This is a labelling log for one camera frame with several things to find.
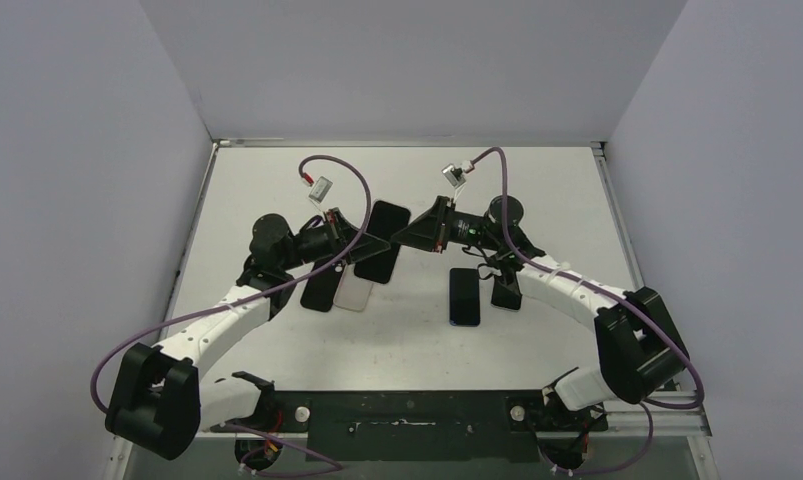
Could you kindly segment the black phone case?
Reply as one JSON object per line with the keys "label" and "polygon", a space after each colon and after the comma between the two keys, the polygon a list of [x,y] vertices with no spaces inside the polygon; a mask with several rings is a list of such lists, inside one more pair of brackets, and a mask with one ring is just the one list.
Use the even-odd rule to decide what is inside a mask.
{"label": "black phone case", "polygon": [[305,282],[300,305],[307,310],[327,313],[333,308],[344,266],[329,260],[319,260],[311,272],[315,272],[315,275]]}

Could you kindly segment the blue-edged black phone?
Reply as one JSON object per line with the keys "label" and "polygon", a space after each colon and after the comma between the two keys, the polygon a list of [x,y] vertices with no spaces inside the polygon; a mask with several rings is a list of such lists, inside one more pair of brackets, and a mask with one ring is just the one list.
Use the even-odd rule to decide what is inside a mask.
{"label": "blue-edged black phone", "polygon": [[452,268],[449,272],[449,322],[457,327],[480,325],[480,288],[475,269]]}

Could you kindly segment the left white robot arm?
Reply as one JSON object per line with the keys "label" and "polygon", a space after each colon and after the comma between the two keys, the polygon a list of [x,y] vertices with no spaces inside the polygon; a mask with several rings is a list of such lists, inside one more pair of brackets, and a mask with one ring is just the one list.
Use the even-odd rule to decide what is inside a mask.
{"label": "left white robot arm", "polygon": [[338,209],[314,227],[293,232],[275,213],[252,227],[243,271],[213,307],[179,318],[181,329],[123,355],[106,407],[105,427],[173,460],[200,431],[239,420],[259,431],[274,420],[271,382],[246,372],[203,385],[210,369],[239,341],[286,306],[298,281],[291,270],[318,262],[354,264],[390,250],[389,241],[349,223]]}

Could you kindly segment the white-edged black phone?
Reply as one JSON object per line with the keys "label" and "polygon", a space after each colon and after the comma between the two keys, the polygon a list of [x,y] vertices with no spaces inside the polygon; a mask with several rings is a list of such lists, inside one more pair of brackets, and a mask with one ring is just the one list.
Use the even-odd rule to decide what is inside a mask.
{"label": "white-edged black phone", "polygon": [[522,294],[517,279],[504,275],[495,277],[490,304],[500,309],[519,311],[522,306]]}

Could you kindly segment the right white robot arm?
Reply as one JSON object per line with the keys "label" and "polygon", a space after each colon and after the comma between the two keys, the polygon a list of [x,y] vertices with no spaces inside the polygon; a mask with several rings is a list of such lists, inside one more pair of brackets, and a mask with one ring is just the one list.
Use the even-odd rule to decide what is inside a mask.
{"label": "right white robot arm", "polygon": [[570,427],[582,409],[607,400],[638,404],[686,370],[689,355],[658,292],[622,290],[578,274],[529,240],[523,216],[512,196],[494,198],[482,215],[460,212],[440,196],[391,240],[434,253],[450,244],[484,253],[509,308],[536,300],[593,334],[597,361],[570,368],[543,389],[542,414],[554,428]]}

